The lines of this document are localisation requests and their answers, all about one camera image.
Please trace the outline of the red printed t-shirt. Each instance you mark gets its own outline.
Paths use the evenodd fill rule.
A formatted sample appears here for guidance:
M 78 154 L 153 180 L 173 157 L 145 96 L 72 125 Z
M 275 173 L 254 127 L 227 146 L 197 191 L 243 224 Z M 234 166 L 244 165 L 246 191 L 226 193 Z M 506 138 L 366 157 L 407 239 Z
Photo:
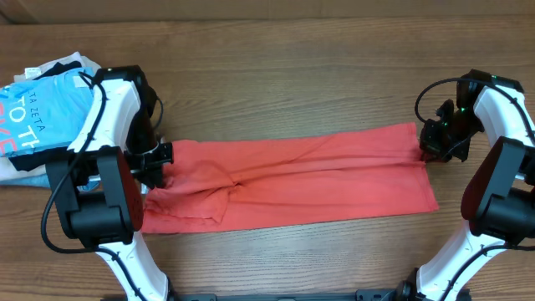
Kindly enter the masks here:
M 284 140 L 176 140 L 145 233 L 201 233 L 438 209 L 412 123 Z

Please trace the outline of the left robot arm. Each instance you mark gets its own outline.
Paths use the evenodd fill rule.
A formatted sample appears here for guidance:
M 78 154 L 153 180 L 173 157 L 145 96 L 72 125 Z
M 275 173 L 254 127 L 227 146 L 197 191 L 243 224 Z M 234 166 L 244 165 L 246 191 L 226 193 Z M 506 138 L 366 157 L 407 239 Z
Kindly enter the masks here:
M 141 234 L 144 202 L 139 185 L 164 185 L 163 167 L 173 147 L 162 142 L 150 118 L 161 102 L 138 65 L 99 69 L 80 78 L 94 102 L 82 130 L 46 164 L 52 195 L 43 211 L 41 237 L 55 208 L 64 234 L 81 243 L 77 254 L 94 253 L 110 267 L 127 300 L 173 300 L 168 276 L 156 265 Z

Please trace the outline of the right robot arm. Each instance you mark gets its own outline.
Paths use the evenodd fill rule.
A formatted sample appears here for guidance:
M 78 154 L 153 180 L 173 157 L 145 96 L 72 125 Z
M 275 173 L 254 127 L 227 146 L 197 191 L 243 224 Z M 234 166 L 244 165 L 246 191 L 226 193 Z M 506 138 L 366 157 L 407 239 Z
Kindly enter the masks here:
M 533 251 L 534 122 L 520 82 L 473 69 L 455 78 L 456 99 L 423 123 L 420 148 L 430 161 L 465 161 L 471 138 L 481 132 L 491 147 L 461 199 L 461 226 L 426 264 L 415 268 L 388 300 L 468 300 L 466 283 L 496 255 Z

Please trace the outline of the folded blue jeans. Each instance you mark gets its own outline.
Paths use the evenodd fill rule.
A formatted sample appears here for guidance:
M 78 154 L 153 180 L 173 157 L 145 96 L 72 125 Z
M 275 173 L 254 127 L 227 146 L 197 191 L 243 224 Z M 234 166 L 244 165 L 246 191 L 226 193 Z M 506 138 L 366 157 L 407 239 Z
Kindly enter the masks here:
M 2 186 L 33 186 L 33 187 L 43 187 L 50 188 L 48 177 L 43 174 L 40 176 L 30 176 L 23 177 L 18 179 L 11 179 L 1 181 Z

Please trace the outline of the light blue folded t-shirt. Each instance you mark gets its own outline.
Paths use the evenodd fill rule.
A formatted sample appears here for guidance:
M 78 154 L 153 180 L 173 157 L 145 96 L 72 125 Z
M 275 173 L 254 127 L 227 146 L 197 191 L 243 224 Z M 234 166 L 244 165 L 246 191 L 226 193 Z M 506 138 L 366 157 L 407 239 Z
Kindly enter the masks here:
M 1 88 L 1 155 L 19 156 L 69 145 L 79 134 L 94 96 L 76 68 Z

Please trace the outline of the black folded garment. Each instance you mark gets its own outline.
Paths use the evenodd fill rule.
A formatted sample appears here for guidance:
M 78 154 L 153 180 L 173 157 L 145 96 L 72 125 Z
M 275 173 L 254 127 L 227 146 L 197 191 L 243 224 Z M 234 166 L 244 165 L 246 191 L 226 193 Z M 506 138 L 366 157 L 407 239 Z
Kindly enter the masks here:
M 56 63 L 51 69 L 45 71 L 43 74 L 39 75 L 33 81 L 37 81 L 41 78 L 50 78 L 55 75 L 60 75 L 71 69 L 81 68 L 82 64 L 78 61 L 74 61 L 68 64 Z M 66 150 L 65 146 L 57 146 L 41 150 L 39 152 L 35 151 L 33 153 L 17 155 L 17 156 L 8 156 L 8 161 L 14 166 L 17 171 L 31 171 L 41 165 L 44 165 L 50 158 L 52 158 L 57 152 L 63 152 Z

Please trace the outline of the beige folded garment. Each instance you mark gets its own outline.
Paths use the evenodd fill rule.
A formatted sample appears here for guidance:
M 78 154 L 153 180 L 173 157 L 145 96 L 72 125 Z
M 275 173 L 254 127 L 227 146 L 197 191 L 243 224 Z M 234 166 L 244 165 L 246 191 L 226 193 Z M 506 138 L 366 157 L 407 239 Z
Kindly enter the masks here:
M 99 64 L 88 57 L 83 56 L 79 52 L 74 52 L 69 56 L 49 61 L 39 65 L 38 67 L 27 67 L 24 69 L 24 74 L 14 75 L 13 79 L 15 82 L 36 79 L 39 75 L 43 75 L 46 71 L 49 71 L 57 63 L 66 65 L 73 62 L 81 63 L 83 67 L 90 67 L 94 72 L 101 68 Z M 5 185 L 6 182 L 8 185 L 17 185 L 25 178 L 42 176 L 45 173 L 45 166 L 31 168 L 30 171 L 17 171 L 7 157 L 1 158 L 1 183 L 3 185 Z

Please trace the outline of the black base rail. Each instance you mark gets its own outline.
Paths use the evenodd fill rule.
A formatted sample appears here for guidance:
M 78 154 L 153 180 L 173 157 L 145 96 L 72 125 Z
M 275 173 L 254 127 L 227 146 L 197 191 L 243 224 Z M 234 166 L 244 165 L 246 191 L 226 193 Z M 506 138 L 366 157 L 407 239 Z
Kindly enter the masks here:
M 394 289 L 359 289 L 355 293 L 298 293 L 286 295 L 236 295 L 184 294 L 178 301 L 394 301 Z

